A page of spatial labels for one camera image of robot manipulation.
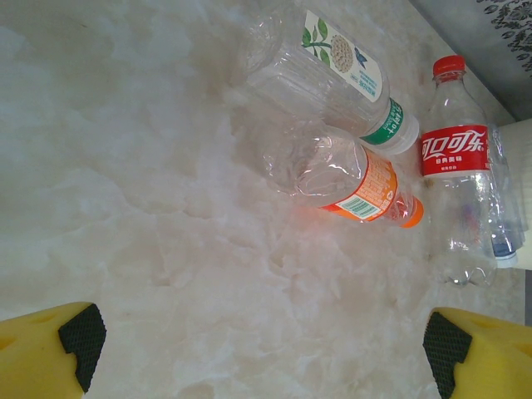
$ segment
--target plant illustration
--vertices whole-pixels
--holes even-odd
[[[319,35],[322,37],[322,40],[320,42],[317,42],[318,39],[318,32]],[[328,29],[327,24],[321,19],[318,19],[318,26],[314,25],[314,29],[312,34],[310,31],[305,27],[305,30],[303,31],[303,47],[314,47],[314,56],[320,58],[323,62],[325,62],[328,66],[331,66],[331,59],[329,58],[329,55],[325,48],[333,48],[329,43],[325,42],[325,39],[327,39],[328,35]]]
[[[340,72],[349,71],[353,64],[352,50],[349,47],[349,42],[340,35],[335,35],[332,37],[331,44],[331,56],[334,66]]]

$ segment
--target black foam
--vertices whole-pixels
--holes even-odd
[[[440,313],[434,312],[431,315],[423,347],[442,399],[449,399],[455,390],[455,365],[465,361],[472,339],[471,335]]]
[[[76,378],[86,393],[106,340],[106,326],[98,307],[93,303],[59,328],[59,338],[65,352],[76,355]]]

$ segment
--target orange bottle cap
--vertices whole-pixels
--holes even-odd
[[[417,226],[423,219],[424,213],[425,209],[423,208],[423,203],[418,198],[414,197],[414,212],[412,213],[412,217],[401,227],[409,229],[410,227]]]

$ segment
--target empty plastic bottle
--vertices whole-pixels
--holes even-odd
[[[390,98],[382,65],[353,37],[304,1],[275,2],[255,16],[234,83],[300,119],[322,119],[383,154],[419,136],[417,119]]]
[[[436,94],[421,137],[430,255],[444,281],[489,285],[496,271],[491,244],[490,165],[485,114],[464,87],[460,56],[434,64]]]
[[[523,246],[525,234],[499,129],[497,126],[489,128],[489,159],[493,175],[490,186],[491,242],[497,267],[511,268],[517,264],[517,250]]]
[[[299,204],[360,222],[387,220],[409,228],[423,205],[397,178],[392,163],[321,121],[280,126],[263,147],[269,179]]]

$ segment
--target green label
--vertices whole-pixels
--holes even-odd
[[[386,143],[401,128],[402,120],[404,117],[404,112],[402,107],[397,104],[392,98],[390,98],[390,113],[386,118],[386,121],[382,124],[377,131],[361,137],[362,140],[366,141],[368,144],[379,145]]]

